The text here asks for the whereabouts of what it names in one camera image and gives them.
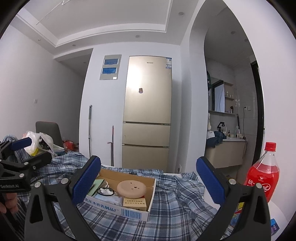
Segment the person's left hand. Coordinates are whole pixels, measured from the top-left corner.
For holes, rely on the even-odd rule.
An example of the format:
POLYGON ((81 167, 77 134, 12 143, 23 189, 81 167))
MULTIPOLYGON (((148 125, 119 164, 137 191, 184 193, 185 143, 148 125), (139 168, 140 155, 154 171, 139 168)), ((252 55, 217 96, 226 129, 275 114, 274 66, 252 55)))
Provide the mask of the person's left hand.
POLYGON ((8 210, 12 214, 18 212, 18 196, 16 193, 1 194, 1 197, 4 198, 4 203, 1 203, 0 206, 1 213, 6 213, 8 210))

